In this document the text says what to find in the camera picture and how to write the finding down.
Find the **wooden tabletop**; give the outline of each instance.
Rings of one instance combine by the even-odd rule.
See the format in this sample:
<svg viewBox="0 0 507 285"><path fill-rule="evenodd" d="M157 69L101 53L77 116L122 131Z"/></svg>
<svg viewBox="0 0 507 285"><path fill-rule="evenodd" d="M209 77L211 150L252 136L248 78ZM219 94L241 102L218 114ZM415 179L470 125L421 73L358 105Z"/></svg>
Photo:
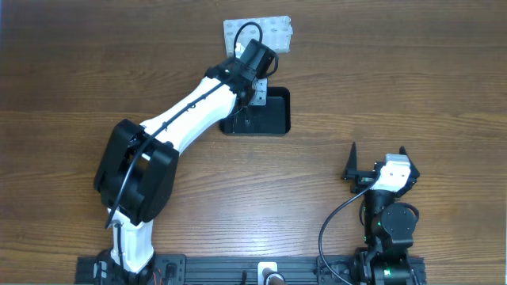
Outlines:
<svg viewBox="0 0 507 285"><path fill-rule="evenodd" d="M157 253L318 255L340 180L405 146L421 172L410 252L430 283L505 281L507 2L5 0L0 49L0 282L74 282L112 244L92 182L112 128L172 107L226 58L223 21L289 15L271 86L291 91L284 137L212 126L181 156L155 219ZM359 203L329 254L363 245Z"/></svg>

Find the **white plastic block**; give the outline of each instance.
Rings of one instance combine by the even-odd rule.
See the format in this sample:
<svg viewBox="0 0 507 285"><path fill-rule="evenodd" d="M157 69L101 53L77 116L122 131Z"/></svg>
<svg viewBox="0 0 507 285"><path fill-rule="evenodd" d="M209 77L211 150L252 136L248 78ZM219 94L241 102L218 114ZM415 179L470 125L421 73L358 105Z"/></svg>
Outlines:
<svg viewBox="0 0 507 285"><path fill-rule="evenodd" d="M262 43L271 48L277 53L289 52L292 37L292 26L291 18L289 16L279 17L262 17L262 18L250 18L250 19L238 19L238 20L225 20L223 22L223 35L225 37L225 49L227 57L233 55L234 50L234 37L238 32L239 28L246 22L256 22L262 28ZM238 37L238 44L241 47L238 49L245 48L251 39L258 39L259 31L256 26L246 26Z"/></svg>

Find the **black mounting plate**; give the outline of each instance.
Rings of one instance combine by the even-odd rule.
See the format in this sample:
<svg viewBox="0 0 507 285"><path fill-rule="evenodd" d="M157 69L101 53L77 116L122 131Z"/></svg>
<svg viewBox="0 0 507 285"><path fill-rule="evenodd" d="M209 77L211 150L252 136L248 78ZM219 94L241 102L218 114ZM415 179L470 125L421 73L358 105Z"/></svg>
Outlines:
<svg viewBox="0 0 507 285"><path fill-rule="evenodd" d="M284 87L268 87L266 105L249 105L220 121L226 135L282 136L291 129L291 93Z"/></svg>
<svg viewBox="0 0 507 285"><path fill-rule="evenodd" d="M326 260L349 280L348 264L351 256L327 256ZM422 258L411 257L412 267L426 285L425 264ZM246 272L246 285L257 285L257 265L262 261L274 261L278 272L289 285L335 285L343 284L333 277L321 263L320 257L186 257L181 254L155 256L155 267L162 273L162 283L166 285L239 285L242 274ZM96 257L79 257L75 283L98 283L93 279L93 264ZM113 281L110 275L101 284L122 284Z"/></svg>

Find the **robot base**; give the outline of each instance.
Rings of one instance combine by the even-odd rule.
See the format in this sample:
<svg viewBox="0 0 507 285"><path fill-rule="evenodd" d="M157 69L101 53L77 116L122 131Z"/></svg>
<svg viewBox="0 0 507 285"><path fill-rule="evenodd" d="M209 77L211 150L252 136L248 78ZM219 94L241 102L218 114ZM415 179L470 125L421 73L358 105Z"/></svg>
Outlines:
<svg viewBox="0 0 507 285"><path fill-rule="evenodd" d="M327 256L334 270L350 281L349 260L351 256ZM99 284L94 279L96 257L79 257L76 268L76 284ZM410 258L415 274L426 285L424 260ZM278 272L289 285L334 285L343 284L332 276L326 266L315 257L186 257L178 254L155 256L157 284L164 285L258 285L257 265L259 262L276 262ZM100 284L123 284L116 276L102 273Z"/></svg>

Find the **wood grain surface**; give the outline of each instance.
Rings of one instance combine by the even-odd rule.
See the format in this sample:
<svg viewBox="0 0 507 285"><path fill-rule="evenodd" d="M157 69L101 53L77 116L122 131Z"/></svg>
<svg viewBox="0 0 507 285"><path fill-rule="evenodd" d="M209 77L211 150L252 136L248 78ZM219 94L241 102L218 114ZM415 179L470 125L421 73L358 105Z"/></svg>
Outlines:
<svg viewBox="0 0 507 285"><path fill-rule="evenodd" d="M351 197L352 141L370 169L403 145L421 171L412 254L430 283L503 284L507 2L4 0L0 32L0 282L72 283L112 244L92 181L113 126L158 115L225 59L223 20L289 15L271 86L284 137L213 126L181 156L154 223L158 253L317 256ZM362 246L358 203L329 254Z"/></svg>

